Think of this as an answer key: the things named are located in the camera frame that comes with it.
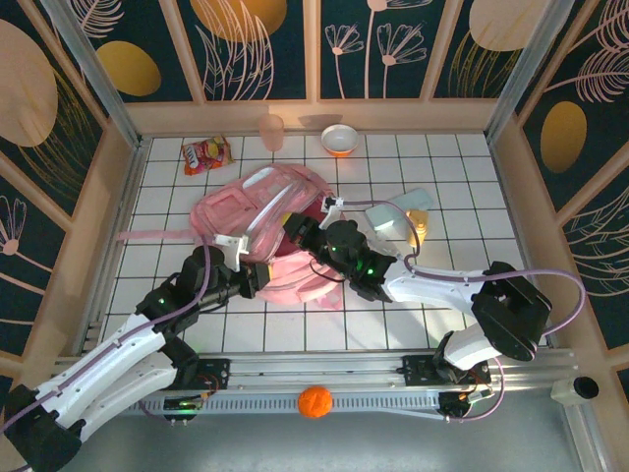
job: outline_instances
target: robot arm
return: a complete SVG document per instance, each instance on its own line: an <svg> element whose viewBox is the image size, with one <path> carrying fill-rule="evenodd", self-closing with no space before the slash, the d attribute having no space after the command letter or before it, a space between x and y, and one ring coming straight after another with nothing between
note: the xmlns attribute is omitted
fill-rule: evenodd
<svg viewBox="0 0 629 472"><path fill-rule="evenodd" d="M9 441L33 470L61 469L84 441L123 410L170 385L184 388L191 384L197 375L199 357L177 335L197 322L201 310L224 306L235 295L254 298L269 281L267 265L241 264L240 270L234 271L226 266L220 250L209 250L207 290L188 312L140 329L195 299L205 269L202 248L185 260L181 273L146 294L137 312L129 315L123 326L70 369L35 390L18 385L9 393L7 422L37 400L48 398L6 431ZM60 389L83 369L84 374Z"/></svg>
<svg viewBox="0 0 629 472"><path fill-rule="evenodd" d="M291 242L341 273L366 300L415 301L476 317L478 324L441 340L431 367L443 379L458 383L478 363L500 354L520 361L535 357L551 309L544 295L524 277L468 281L513 271L511 265L495 262L489 270L471 272L417 266L414 272L424 274L417 275L397 258L372 250L356 221L322 226L299 213L287 215L284 222Z"/></svg>

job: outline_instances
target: orange ball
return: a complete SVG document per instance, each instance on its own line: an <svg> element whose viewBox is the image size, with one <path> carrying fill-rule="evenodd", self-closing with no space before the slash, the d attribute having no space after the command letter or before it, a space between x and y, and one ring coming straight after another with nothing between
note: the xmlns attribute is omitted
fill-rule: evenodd
<svg viewBox="0 0 629 472"><path fill-rule="evenodd" d="M324 386L311 386L299 395L297 404L306 418L320 418L332 409L332 393Z"/></svg>

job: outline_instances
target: white tile floor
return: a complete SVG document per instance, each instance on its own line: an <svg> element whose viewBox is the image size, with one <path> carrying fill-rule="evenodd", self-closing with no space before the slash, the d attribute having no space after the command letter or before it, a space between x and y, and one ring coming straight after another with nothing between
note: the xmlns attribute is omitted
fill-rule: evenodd
<svg viewBox="0 0 629 472"><path fill-rule="evenodd" d="M425 189L433 207L420 265L469 270L501 260L523 266L481 134L361 136L358 149L344 159L330 157L318 136L287 137L275 153L258 137L231 137L234 165L189 177L183 172L181 145L200 139L153 141L131 229L187 229L188 213L205 193L267 162L300 162L346 200L390 199ZM349 216L368 228L361 212ZM405 228L388 231L400 251L410 250ZM192 249L181 240L126 244L102 336L117 329L147 291L178 271ZM314 303L285 307L234 298L227 309L200 315L184 340L202 353L433 348L448 330L474 322L438 307L368 302L344 287L339 312L325 312Z"/></svg>

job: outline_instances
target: candy package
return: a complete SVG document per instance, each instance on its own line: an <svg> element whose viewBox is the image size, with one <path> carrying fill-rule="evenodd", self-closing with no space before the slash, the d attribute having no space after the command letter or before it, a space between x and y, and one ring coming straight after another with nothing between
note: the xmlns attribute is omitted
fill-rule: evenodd
<svg viewBox="0 0 629 472"><path fill-rule="evenodd" d="M201 174L234 162L229 143L222 136L181 147L186 159L186 175Z"/></svg>

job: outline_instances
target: yellow bottle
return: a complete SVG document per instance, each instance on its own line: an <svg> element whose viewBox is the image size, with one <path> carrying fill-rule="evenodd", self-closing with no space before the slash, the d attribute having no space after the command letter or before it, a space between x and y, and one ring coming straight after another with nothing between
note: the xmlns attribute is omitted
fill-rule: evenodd
<svg viewBox="0 0 629 472"><path fill-rule="evenodd" d="M423 245L429 232L429 213L420 209L408 209L406 215L413 221L417 235L420 238L420 246ZM407 242L411 247L417 248L415 234L413 234L411 228L409 228Z"/></svg>

